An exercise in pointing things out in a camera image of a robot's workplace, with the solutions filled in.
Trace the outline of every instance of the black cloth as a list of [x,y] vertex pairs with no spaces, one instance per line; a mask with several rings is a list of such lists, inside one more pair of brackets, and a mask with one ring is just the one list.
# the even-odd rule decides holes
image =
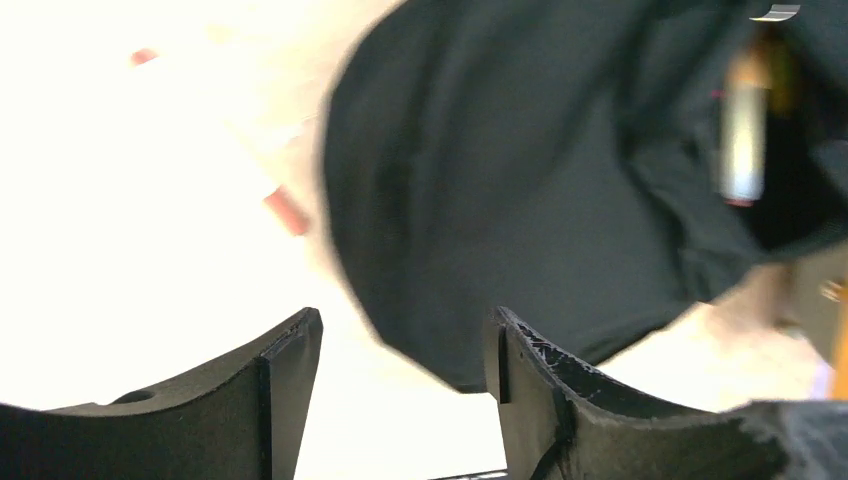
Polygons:
[[848,403],[756,402],[713,414],[630,388],[499,309],[485,366],[509,478],[839,480]]
[[714,192],[717,100],[764,1],[410,0],[330,102],[332,239],[382,339],[465,392],[510,305],[598,363],[758,263],[845,238],[848,8],[776,28],[803,107],[770,120],[766,193]]

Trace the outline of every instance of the black textile bag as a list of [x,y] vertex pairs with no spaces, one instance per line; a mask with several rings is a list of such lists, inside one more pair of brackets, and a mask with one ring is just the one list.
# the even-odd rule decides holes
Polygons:
[[382,339],[479,392],[474,319],[495,305],[595,364],[753,265],[845,238],[843,1],[775,24],[806,88],[769,120],[764,197],[712,188],[712,94],[770,5],[409,0],[377,24],[333,92],[323,168]]
[[484,327],[514,480],[837,480],[848,403],[756,402],[713,414],[616,382],[499,309]]
[[318,310],[305,308],[110,405],[0,404],[0,479],[291,480],[323,331]]

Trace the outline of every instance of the orange object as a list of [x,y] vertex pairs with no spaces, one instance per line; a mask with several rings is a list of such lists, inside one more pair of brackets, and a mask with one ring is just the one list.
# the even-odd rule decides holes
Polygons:
[[752,202],[750,200],[729,200],[729,199],[725,199],[724,202],[727,203],[728,205],[732,205],[734,207],[748,208],[748,207],[754,206],[754,202]]
[[840,305],[839,330],[834,339],[833,383],[831,399],[848,400],[848,288],[841,287],[838,295]]
[[263,203],[274,212],[292,235],[300,236],[309,230],[309,220],[306,215],[282,187],[265,197]]
[[151,50],[149,48],[142,48],[141,50],[133,53],[130,56],[130,61],[132,62],[133,66],[137,67],[137,66],[139,66],[143,63],[147,63],[147,62],[153,60],[154,58],[156,58],[158,56],[159,56],[159,54],[154,52],[153,50]]

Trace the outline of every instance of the curved black panel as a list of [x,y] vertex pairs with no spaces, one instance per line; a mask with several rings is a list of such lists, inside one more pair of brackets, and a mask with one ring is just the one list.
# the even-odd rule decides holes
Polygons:
[[844,402],[707,413],[607,377],[509,310],[495,312],[484,337],[510,478],[836,480],[848,471]]
[[0,478],[294,478],[322,333],[318,311],[306,308],[111,405],[49,412],[0,405]]

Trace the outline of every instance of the beige surface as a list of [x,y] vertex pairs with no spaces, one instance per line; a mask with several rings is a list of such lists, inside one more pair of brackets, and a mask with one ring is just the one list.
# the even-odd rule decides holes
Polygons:
[[[0,48],[7,71],[18,73],[0,90],[0,126],[11,132],[0,155],[16,160],[0,172],[13,233],[0,240],[0,279],[6,300],[21,300],[0,318],[26,318],[0,337],[0,401],[109,401],[311,305],[326,334],[298,479],[425,480],[503,467],[493,401],[456,395],[381,348],[326,238],[315,148],[322,95],[351,43],[395,2],[44,3],[0,7]],[[176,115],[169,105],[185,106],[176,90],[154,101],[167,82],[145,89],[126,76],[127,56],[143,46],[182,65],[174,67],[185,75],[180,88],[207,95],[209,108],[253,142],[316,222],[307,237],[287,238],[250,203],[246,183],[230,185],[243,152],[209,133],[214,122],[186,108]],[[144,93],[121,100],[133,88]],[[276,142],[298,125],[300,138]],[[120,208],[103,200],[116,185],[132,194]],[[214,208],[191,200],[199,194],[214,197]],[[179,235],[163,240],[162,231]],[[162,308],[122,309],[139,291],[159,295]],[[701,306],[606,370],[706,409],[803,397],[815,358],[803,341],[768,328],[761,293]],[[198,329],[202,341],[184,348]],[[103,370],[105,355],[120,360]]]

